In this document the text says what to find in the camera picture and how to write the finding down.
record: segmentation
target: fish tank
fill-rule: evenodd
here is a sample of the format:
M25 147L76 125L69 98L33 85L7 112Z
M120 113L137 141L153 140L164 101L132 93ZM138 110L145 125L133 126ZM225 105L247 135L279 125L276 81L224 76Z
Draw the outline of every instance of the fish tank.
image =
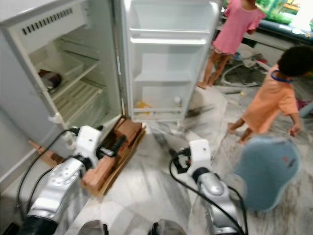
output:
M260 29L313 45L313 0L257 0L257 5L267 15Z

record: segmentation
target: child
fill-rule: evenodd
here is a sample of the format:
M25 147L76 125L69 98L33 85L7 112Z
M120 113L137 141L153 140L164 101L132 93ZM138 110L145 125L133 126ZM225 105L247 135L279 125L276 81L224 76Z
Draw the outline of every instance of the child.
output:
M239 143L248 141L252 133L266 133L279 111L289 115L294 123L288 131L297 136L302 124L298 113L293 86L293 77L304 75L313 69L313 48L308 46L292 47L285 51L277 65L265 77L264 83L244 115L235 123L228 124L228 132L233 134L244 123L248 128Z
M261 19L266 16L255 3L256 0L230 0L224 13L227 16L227 20L213 42L215 50L207 62L204 80L198 83L198 87L205 89L206 86L213 86L216 79L223 72L230 56L239 47L244 34L246 32L249 34L254 33ZM219 61L218 68L210 79L214 63L217 61Z

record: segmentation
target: blue object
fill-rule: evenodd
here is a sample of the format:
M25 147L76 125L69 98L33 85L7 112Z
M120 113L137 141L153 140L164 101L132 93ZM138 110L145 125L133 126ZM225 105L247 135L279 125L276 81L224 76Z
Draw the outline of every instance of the blue object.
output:
M274 80L276 80L276 81L278 81L278 82L285 82L285 83L291 83L292 81L287 81L287 80L283 80L283 79L279 79L279 78L277 78L277 77L275 77L274 76L274 73L275 72L279 72L279 70L274 70L271 74L270 74L270 76L274 79Z
M300 162L300 154L291 140L252 138L235 170L246 183L246 207L262 212L273 209L300 170Z

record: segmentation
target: white refrigerator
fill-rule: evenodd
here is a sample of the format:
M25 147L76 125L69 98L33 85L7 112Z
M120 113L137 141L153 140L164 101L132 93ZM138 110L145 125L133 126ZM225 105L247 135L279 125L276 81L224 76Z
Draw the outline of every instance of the white refrigerator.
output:
M46 146L72 126L179 121L222 0L0 0L0 106ZM41 71L62 77L47 89ZM53 146L61 156L72 135Z

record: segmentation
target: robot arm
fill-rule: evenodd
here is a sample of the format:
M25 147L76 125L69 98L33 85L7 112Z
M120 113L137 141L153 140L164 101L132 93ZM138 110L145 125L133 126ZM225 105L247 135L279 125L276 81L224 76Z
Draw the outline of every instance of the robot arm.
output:
M184 155L188 157L187 167L182 167L176 159L176 168L179 173L187 174L195 181L199 192L205 195L233 219L238 222L237 210L230 200L228 186L220 180L217 174L211 170L211 153L207 140L196 140L189 142L189 148L179 151L176 156ZM203 201L207 210L211 233L214 235L234 235L238 234L234 224L218 208Z
M53 168L45 187L30 208L18 235L52 235L66 211L70 196L80 187L82 177L90 168L95 168L105 154L116 154L121 144L119 140L114 150L97 150L101 132L89 126L80 128L76 139L74 155Z

